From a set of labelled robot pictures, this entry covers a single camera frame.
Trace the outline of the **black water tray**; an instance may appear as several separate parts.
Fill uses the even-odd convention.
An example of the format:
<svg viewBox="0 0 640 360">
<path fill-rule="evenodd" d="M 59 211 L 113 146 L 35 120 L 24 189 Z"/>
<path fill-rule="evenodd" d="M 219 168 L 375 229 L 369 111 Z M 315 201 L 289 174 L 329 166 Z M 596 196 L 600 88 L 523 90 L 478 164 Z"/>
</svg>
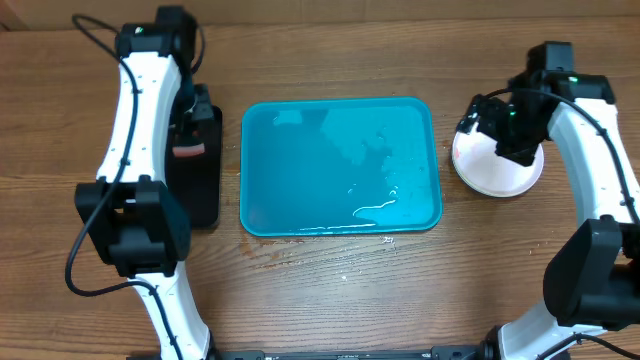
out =
<svg viewBox="0 0 640 360">
<path fill-rule="evenodd" d="M 219 222 L 222 158 L 222 112 L 213 106 L 214 117 L 193 131 L 204 142 L 204 154 L 176 158 L 171 152 L 174 125 L 169 129 L 166 179 L 170 192 L 189 215 L 193 229 L 214 228 Z"/>
</svg>

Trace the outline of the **teal plastic tray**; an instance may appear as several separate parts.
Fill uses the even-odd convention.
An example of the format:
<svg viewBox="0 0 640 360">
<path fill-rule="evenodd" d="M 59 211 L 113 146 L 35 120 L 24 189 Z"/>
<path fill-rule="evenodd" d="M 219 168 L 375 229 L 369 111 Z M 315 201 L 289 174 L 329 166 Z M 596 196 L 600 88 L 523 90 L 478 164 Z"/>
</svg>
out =
<svg viewBox="0 0 640 360">
<path fill-rule="evenodd" d="M 243 115 L 239 217 L 254 236 L 424 231 L 443 212 L 418 98 L 262 102 Z"/>
</svg>

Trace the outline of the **white plate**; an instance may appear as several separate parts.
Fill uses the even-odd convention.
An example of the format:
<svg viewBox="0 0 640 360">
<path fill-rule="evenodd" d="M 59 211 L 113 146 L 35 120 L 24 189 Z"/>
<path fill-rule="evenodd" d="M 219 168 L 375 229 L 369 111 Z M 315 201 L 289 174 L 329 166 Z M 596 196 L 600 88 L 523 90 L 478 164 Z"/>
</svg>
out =
<svg viewBox="0 0 640 360">
<path fill-rule="evenodd" d="M 544 151 L 541 145 L 534 162 L 522 166 L 495 154 L 497 142 L 485 134 L 457 132 L 451 157 L 454 169 L 473 190 L 496 198 L 516 197 L 532 188 L 542 174 Z"/>
</svg>

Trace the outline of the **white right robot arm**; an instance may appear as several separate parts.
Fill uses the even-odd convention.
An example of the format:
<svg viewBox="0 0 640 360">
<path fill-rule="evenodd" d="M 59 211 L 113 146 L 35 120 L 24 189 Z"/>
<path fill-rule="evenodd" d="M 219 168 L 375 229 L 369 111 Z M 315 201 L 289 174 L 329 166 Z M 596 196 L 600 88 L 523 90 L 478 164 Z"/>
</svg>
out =
<svg viewBox="0 0 640 360">
<path fill-rule="evenodd" d="M 547 265 L 542 299 L 459 359 L 565 359 L 639 321 L 639 184 L 608 79 L 578 73 L 568 42 L 531 48 L 505 88 L 472 98 L 451 160 L 473 190 L 514 197 L 538 180 L 547 141 L 566 169 L 576 231 Z"/>
</svg>

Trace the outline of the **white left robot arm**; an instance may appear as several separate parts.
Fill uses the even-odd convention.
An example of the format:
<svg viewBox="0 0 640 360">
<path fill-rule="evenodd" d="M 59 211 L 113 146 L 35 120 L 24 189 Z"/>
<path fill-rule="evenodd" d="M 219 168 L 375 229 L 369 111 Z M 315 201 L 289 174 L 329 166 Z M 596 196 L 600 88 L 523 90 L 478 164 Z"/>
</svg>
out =
<svg viewBox="0 0 640 360">
<path fill-rule="evenodd" d="M 83 227 L 66 260 L 69 290 L 97 297 L 132 287 L 143 301 L 161 344 L 162 359 L 207 359 L 212 334 L 200 317 L 187 279 L 189 216 L 170 192 L 166 161 L 171 126 L 200 106 L 192 83 L 199 27 L 181 6 L 161 6 L 151 23 L 126 24 L 114 46 L 119 99 L 110 143 L 96 178 L 76 187 Z M 123 282 L 82 290 L 73 263 L 85 238 Z"/>
</svg>

